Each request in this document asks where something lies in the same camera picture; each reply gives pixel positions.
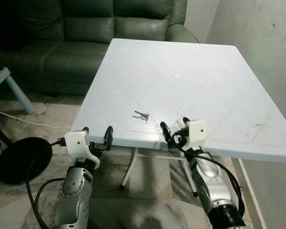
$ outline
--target white wall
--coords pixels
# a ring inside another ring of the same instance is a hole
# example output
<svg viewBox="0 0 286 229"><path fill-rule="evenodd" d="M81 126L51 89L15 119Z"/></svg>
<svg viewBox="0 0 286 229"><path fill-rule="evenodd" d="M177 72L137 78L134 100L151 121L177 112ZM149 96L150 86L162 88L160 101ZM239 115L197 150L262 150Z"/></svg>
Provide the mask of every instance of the white wall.
<svg viewBox="0 0 286 229"><path fill-rule="evenodd" d="M220 0L206 41L235 45L286 118L286 0ZM286 229L286 164L243 163L267 228Z"/></svg>
<svg viewBox="0 0 286 229"><path fill-rule="evenodd" d="M188 0L184 26L205 43L219 0Z"/></svg>

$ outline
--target round black stand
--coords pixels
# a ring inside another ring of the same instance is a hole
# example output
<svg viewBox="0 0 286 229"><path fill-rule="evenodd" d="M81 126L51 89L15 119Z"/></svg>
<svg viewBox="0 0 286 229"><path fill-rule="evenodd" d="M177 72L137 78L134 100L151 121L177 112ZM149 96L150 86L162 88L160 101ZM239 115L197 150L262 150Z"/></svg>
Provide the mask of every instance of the round black stand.
<svg viewBox="0 0 286 229"><path fill-rule="evenodd" d="M38 176L49 164L52 147L49 142L38 137L28 137L13 143L0 155L0 181L16 185L26 181L28 169L35 160L29 179Z"/></svg>

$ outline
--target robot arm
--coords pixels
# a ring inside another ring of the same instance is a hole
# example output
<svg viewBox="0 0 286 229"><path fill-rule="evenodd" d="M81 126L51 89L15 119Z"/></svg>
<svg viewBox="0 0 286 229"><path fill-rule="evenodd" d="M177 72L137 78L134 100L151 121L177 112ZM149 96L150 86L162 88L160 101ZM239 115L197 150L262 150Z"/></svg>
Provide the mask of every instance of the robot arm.
<svg viewBox="0 0 286 229"><path fill-rule="evenodd" d="M192 178L197 188L203 209L210 219L213 229L245 229L245 223L237 210L228 187L222 179L221 168L211 161L195 156L212 159L203 151L206 139L206 123L201 120L190 121L184 118L185 128L170 135L169 128L162 122L161 128L169 148L175 145L174 137L179 135L178 149L185 152Z"/></svg>
<svg viewBox="0 0 286 229"><path fill-rule="evenodd" d="M89 129L68 132L65 142L74 166L60 186L60 199L55 212L55 229L85 229L89 217L89 199L92 193L93 171L100 165L101 151L112 144L112 127L108 127L102 145L89 142Z"/></svg>

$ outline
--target marble floor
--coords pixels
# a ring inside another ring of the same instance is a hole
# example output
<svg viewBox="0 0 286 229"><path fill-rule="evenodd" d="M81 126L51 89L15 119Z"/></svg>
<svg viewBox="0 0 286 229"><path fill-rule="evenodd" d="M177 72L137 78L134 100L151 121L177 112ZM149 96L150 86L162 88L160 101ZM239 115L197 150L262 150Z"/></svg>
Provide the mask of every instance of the marble floor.
<svg viewBox="0 0 286 229"><path fill-rule="evenodd" d="M0 129L12 140L37 136L50 143L62 137L72 122L84 99L82 96L28 94L37 111L26 114L20 103L10 93L0 93L0 111L27 121L52 126L55 129L31 125L0 115ZM140 153L167 155L165 151L140 149ZM178 161L138 158L124 191L120 183L130 163L131 149L113 146L101 157L95 171L93 193L90 200L88 228L92 229L210 229L199 199L194 198ZM228 157L216 157L232 173L235 170ZM50 164L31 181L35 195L39 187L51 178L64 177L71 159L65 147L54 146ZM51 228L58 201L59 182L49 184L40 201L41 217ZM253 229L246 211L244 221ZM30 206L25 185L5 185L0 182L0 229L38 229Z"/></svg>

